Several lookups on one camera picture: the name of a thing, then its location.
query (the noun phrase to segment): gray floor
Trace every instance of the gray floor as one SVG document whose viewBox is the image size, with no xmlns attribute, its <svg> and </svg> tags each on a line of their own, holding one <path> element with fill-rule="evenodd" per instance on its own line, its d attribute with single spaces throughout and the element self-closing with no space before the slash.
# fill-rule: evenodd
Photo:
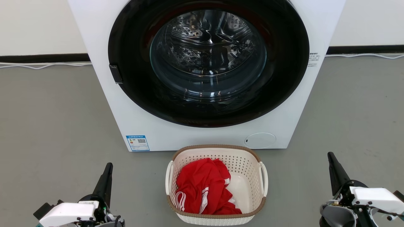
<svg viewBox="0 0 404 227">
<path fill-rule="evenodd" d="M 257 151 L 269 196 L 245 226 L 318 226 L 331 198 L 328 151 L 351 178 L 404 192 L 403 97 L 404 58 L 326 59 L 289 148 Z M 111 209 L 127 226 L 193 226 L 165 199 L 174 152 L 127 151 L 91 66 L 0 69 L 0 152 L 2 226 L 33 227 L 43 203 L 91 193 L 107 162 Z"/>
</svg>

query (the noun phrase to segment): front-loading washing machine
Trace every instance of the front-loading washing machine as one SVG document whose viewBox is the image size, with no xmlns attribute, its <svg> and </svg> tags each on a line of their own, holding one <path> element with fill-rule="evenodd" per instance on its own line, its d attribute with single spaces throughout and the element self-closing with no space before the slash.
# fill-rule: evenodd
<svg viewBox="0 0 404 227">
<path fill-rule="evenodd" d="M 286 148 L 345 0 L 69 0 L 129 151 Z"/>
</svg>

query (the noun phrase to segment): black baseboard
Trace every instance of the black baseboard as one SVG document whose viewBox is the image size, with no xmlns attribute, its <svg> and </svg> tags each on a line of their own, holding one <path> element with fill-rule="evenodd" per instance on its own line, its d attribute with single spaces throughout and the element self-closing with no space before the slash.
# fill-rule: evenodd
<svg viewBox="0 0 404 227">
<path fill-rule="evenodd" d="M 385 46 L 330 46 L 328 55 L 404 53 L 404 45 Z"/>
<path fill-rule="evenodd" d="M 404 53 L 404 45 L 386 46 L 330 46 L 328 55 L 365 54 L 365 53 Z M 0 56 L 0 62 L 6 63 L 54 63 L 54 62 L 83 62 L 90 61 L 88 54 L 60 55 L 23 55 Z"/>
<path fill-rule="evenodd" d="M 54 63 L 83 61 L 90 61 L 88 54 L 0 56 L 0 62 L 7 63 Z"/>
</svg>

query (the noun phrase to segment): washing machine door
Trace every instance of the washing machine door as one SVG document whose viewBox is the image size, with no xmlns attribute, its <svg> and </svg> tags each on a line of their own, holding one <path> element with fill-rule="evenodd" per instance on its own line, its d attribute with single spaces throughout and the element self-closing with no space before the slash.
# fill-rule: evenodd
<svg viewBox="0 0 404 227">
<path fill-rule="evenodd" d="M 108 54 L 115 82 L 147 112 L 223 127 L 285 101 L 306 71 L 309 41 L 285 0 L 131 0 Z"/>
</svg>

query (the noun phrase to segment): white cable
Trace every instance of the white cable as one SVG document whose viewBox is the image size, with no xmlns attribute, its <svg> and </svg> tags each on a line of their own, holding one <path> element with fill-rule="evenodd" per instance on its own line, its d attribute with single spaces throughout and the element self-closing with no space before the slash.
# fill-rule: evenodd
<svg viewBox="0 0 404 227">
<path fill-rule="evenodd" d="M 378 55 L 378 54 L 357 54 L 357 55 L 326 55 L 326 57 L 360 57 L 360 56 L 374 56 L 374 57 L 382 57 L 386 59 L 397 59 L 404 57 L 404 55 L 398 55 L 398 54 L 385 54 L 385 55 Z M 63 63 L 63 62 L 58 62 L 58 63 L 6 63 L 6 62 L 0 62 L 0 65 L 6 65 L 6 66 L 1 66 L 0 69 L 3 68 L 11 68 L 11 67 L 24 67 L 24 68 L 29 68 L 29 69 L 44 69 L 49 66 L 53 65 L 69 65 L 69 66 L 85 66 L 85 65 L 92 65 L 92 63 Z M 32 67 L 29 65 L 43 65 L 42 67 Z"/>
<path fill-rule="evenodd" d="M 6 65 L 6 66 L 1 66 L 0 69 L 3 68 L 10 68 L 10 67 L 24 67 L 24 68 L 29 68 L 29 69 L 44 69 L 49 66 L 53 65 L 69 65 L 69 66 L 85 66 L 85 65 L 92 65 L 92 63 L 63 63 L 63 62 L 58 62 L 58 63 L 27 63 L 27 64 L 21 64 L 21 63 L 4 63 L 0 62 L 0 65 Z M 32 67 L 29 65 L 44 65 L 42 67 Z"/>
<path fill-rule="evenodd" d="M 399 55 L 396 57 L 387 57 L 387 56 L 392 56 L 392 54 L 389 55 L 377 55 L 377 54 L 358 54 L 358 55 L 326 55 L 326 57 L 359 57 L 359 56 L 375 56 L 375 57 L 382 57 L 382 58 L 387 58 L 387 59 L 397 59 L 404 57 L 404 55 Z"/>
</svg>

